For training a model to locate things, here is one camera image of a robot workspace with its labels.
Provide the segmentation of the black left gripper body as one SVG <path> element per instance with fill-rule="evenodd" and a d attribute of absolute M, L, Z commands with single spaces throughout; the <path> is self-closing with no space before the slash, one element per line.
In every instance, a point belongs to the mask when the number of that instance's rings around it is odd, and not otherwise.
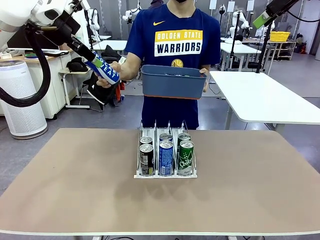
<path fill-rule="evenodd" d="M 75 34 L 80 29 L 80 24 L 74 20 L 71 13 L 65 10 L 55 19 L 53 26 L 56 29 L 53 31 L 53 43 L 57 46 L 67 44 L 69 47 L 78 47 L 80 41 L 75 37 Z"/>

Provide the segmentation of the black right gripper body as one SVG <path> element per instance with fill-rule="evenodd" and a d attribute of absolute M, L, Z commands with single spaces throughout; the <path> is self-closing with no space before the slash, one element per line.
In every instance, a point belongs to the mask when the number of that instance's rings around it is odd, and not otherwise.
<path fill-rule="evenodd" d="M 287 12 L 293 5 L 295 5 L 299 0 L 277 0 L 275 3 L 275 13 L 277 15 L 282 15 Z"/>

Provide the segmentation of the person's right hand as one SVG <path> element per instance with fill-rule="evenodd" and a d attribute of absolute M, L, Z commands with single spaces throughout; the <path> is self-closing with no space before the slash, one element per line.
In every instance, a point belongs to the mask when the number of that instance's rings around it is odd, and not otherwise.
<path fill-rule="evenodd" d="M 121 72 L 121 65 L 118 63 L 118 62 L 116 62 L 116 61 L 114 61 L 114 62 L 112 62 L 111 64 L 110 64 L 110 66 L 116 71 L 116 72 L 118 72 L 118 73 L 120 73 Z M 106 80 L 106 79 L 104 79 L 104 78 L 102 78 L 102 77 L 100 77 L 100 76 L 98 76 L 97 77 L 97 82 L 96 82 L 96 84 L 98 85 L 98 86 L 100 86 L 100 87 L 103 87 L 103 88 L 110 88 L 112 85 Z"/>

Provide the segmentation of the person's left hand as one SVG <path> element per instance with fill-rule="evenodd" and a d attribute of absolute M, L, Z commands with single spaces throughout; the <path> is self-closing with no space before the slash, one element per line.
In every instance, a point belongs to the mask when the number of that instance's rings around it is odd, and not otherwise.
<path fill-rule="evenodd" d="M 203 75 L 205 75 L 206 77 L 206 80 L 205 80 L 205 84 L 204 84 L 204 87 L 203 87 L 203 93 L 206 93 L 208 88 L 209 88 L 209 82 L 210 82 L 210 71 L 207 69 L 207 68 L 202 68 L 199 70 L 199 72 Z"/>

